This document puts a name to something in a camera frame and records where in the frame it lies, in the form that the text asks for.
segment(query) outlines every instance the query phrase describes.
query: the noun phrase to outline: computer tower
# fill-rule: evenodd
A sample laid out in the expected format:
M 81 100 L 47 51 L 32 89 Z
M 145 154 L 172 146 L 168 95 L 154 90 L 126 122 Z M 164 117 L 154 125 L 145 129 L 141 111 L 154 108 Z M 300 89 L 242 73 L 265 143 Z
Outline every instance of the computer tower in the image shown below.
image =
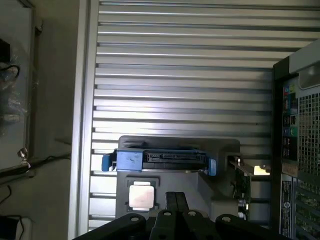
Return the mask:
M 273 66 L 273 231 L 320 239 L 320 39 Z

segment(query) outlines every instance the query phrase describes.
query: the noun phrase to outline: ventilation grille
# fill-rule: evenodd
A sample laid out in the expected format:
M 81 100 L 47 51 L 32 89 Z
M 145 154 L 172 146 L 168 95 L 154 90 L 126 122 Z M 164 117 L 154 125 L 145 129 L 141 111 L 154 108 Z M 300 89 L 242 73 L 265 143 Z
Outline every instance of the ventilation grille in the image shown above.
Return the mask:
M 319 94 L 299 98 L 299 170 L 319 175 Z

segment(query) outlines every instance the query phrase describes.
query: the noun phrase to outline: white wall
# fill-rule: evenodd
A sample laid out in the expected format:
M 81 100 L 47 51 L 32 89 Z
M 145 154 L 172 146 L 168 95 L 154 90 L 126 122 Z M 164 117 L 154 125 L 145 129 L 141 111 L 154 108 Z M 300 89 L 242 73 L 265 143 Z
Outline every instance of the white wall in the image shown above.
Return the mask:
M 78 0 L 32 0 L 43 19 L 36 39 L 38 82 L 34 117 L 34 155 L 70 152 L 55 138 L 71 137 L 77 50 Z M 70 160 L 48 164 L 36 177 L 11 184 L 12 196 L 0 214 L 19 214 L 33 220 L 34 240 L 65 240 L 68 230 Z M 0 199 L 7 188 L 0 188 Z

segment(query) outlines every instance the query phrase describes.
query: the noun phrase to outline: metal side panel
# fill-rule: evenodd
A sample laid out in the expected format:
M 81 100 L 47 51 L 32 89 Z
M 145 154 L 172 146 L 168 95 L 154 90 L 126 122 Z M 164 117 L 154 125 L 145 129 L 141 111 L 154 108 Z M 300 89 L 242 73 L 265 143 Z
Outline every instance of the metal side panel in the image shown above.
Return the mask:
M 320 38 L 319 11 L 316 0 L 80 0 L 69 239 L 114 219 L 116 173 L 101 161 L 122 135 L 237 139 L 247 163 L 267 164 L 272 66 Z M 268 184 L 255 188 L 268 198 Z

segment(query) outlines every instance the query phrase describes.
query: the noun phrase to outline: plastic bag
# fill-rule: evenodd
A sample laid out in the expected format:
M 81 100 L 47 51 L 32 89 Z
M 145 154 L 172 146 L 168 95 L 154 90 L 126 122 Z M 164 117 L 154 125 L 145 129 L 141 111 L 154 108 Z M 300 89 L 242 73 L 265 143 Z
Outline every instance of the plastic bag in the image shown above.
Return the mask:
M 27 105 L 16 89 L 17 81 L 23 81 L 20 62 L 24 53 L 10 43 L 11 61 L 0 62 L 0 136 L 6 134 L 6 127 L 20 122 L 27 114 Z

